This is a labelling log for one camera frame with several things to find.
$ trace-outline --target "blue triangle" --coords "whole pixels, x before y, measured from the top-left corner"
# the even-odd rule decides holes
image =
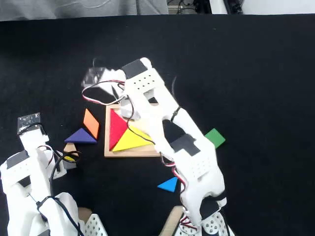
[[[96,140],[89,135],[83,128],[76,131],[69,138],[67,138],[65,143],[86,143],[86,144],[96,144]]]
[[[166,191],[170,191],[172,193],[175,192],[176,188],[176,183],[177,183],[177,177],[173,177],[169,179],[168,181],[165,181],[164,183],[161,183],[158,188],[164,189]]]

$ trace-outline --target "wooden board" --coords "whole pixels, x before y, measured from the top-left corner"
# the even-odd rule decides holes
[[[106,106],[105,111],[105,157],[151,157],[151,156],[160,156],[159,153],[154,149],[154,145],[146,145],[141,147],[134,147],[124,151],[110,151],[109,150],[109,137],[110,137],[110,109],[113,109],[119,114],[120,105],[113,104]],[[136,128],[141,130],[141,120],[140,121],[130,121],[129,124],[134,125]]]
[[[159,236],[172,236],[177,230],[178,222],[183,215],[183,207],[175,206],[169,214]]]

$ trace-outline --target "gray fabric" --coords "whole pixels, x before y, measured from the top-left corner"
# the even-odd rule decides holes
[[[0,21],[154,14],[166,0],[0,0]]]

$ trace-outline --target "tangram piece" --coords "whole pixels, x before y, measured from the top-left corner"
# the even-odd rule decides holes
[[[97,139],[99,123],[88,109],[85,109],[83,123],[94,138]]]
[[[176,188],[176,183],[177,183],[177,177],[173,177],[171,179],[169,179],[168,181],[165,181],[164,183],[161,183],[159,186],[157,186],[158,188],[164,189],[166,191],[175,192],[175,188]]]
[[[67,143],[63,149],[64,152],[76,151],[74,143]]]
[[[225,138],[214,128],[205,137],[215,145],[215,148],[218,148],[225,142]]]
[[[138,130],[137,128],[130,126],[130,129],[132,129],[133,132],[135,132],[136,134],[139,134],[142,137],[151,140],[151,138],[148,135]],[[121,151],[129,148],[135,148],[152,144],[151,142],[144,140],[143,138],[134,134],[133,132],[127,129],[125,133],[122,135],[122,137],[119,139],[118,143],[113,148],[113,151]]]
[[[110,109],[110,150],[118,143],[126,130],[127,123],[113,109]]]
[[[69,138],[67,138],[65,143],[86,143],[86,144],[96,144],[96,140],[89,135],[83,128],[80,128],[74,134],[72,134]]]

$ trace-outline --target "purple triangle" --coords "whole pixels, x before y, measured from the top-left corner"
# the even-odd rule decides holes
[[[76,131],[69,138],[67,138],[65,143],[86,143],[86,144],[96,144],[96,140],[89,135],[83,128]]]

